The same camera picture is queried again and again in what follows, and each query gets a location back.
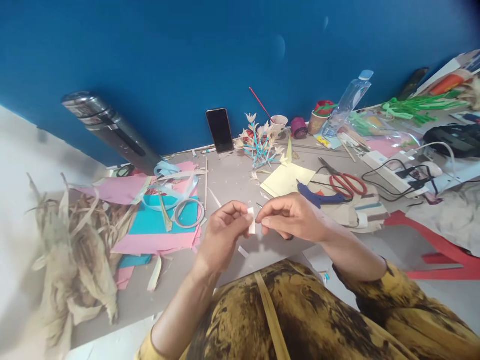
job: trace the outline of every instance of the thermos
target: thermos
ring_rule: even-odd
[[[147,175],[155,175],[162,157],[147,144],[129,122],[102,98],[90,91],[65,95],[61,104],[96,137]]]

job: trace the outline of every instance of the power strip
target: power strip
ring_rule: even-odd
[[[363,162],[367,164],[369,167],[371,167],[372,169],[378,169],[386,161],[389,160],[387,157],[383,156],[378,151],[368,152],[364,155],[359,155],[358,157],[361,160],[363,160]],[[381,169],[378,169],[376,173],[379,174],[382,178],[384,178],[395,189],[397,189],[400,194],[403,194],[404,192],[406,192],[411,188],[411,186],[409,185],[409,182],[415,181],[415,179],[411,176],[407,176],[404,179],[398,177],[396,174],[396,171],[390,170],[387,166],[384,166]],[[419,195],[427,193],[428,191],[429,189],[426,186],[424,186],[419,190],[416,190],[414,192],[411,192],[405,195],[405,197],[409,199],[415,198]]]

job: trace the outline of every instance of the hand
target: hand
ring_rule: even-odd
[[[298,192],[276,197],[267,202],[255,222],[262,225],[261,232],[277,231],[285,240],[293,235],[313,243],[328,238],[329,228],[336,223]]]
[[[193,265],[200,276],[217,275],[230,265],[240,235],[249,237],[254,218],[240,201],[230,201],[213,213]]]

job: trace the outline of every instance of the phone screen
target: phone screen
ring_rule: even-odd
[[[211,136],[217,153],[224,153],[234,149],[232,132],[230,131],[229,116],[227,109],[208,110],[206,119],[210,126]]]

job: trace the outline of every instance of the paper cup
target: paper cup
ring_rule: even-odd
[[[317,135],[328,119],[328,117],[315,115],[314,111],[312,111],[310,122],[308,123],[308,132],[312,135]]]
[[[272,134],[275,139],[279,139],[285,131],[285,127],[289,120],[283,115],[275,115],[271,117],[271,125],[273,127]]]

